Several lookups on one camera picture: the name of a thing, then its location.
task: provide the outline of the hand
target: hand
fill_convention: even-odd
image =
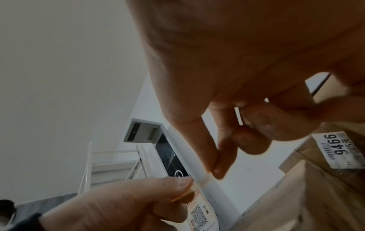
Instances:
[[[322,121],[365,119],[362,0],[127,2],[166,119],[216,178],[237,148],[261,154]],[[334,73],[349,95],[316,105],[305,80],[318,72]],[[217,147],[201,118],[207,108]]]
[[[161,219],[182,223],[184,203],[194,194],[170,202],[193,184],[191,177],[123,181],[89,191],[40,217],[46,231],[174,231]]]

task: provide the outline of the black wristband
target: black wristband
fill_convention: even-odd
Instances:
[[[40,213],[35,213],[27,219],[16,224],[9,231],[45,231],[38,220],[41,215],[42,214]]]

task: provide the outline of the palm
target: palm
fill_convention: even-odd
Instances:
[[[258,154],[272,139],[297,139],[316,128],[321,118],[310,116],[315,104],[307,78],[322,71],[335,72],[346,84],[365,78],[365,72],[349,73],[365,59],[364,4],[130,1],[142,19],[163,112],[218,178],[237,147]],[[255,129],[239,126],[234,107]],[[218,149],[201,120],[207,108],[218,127]]]

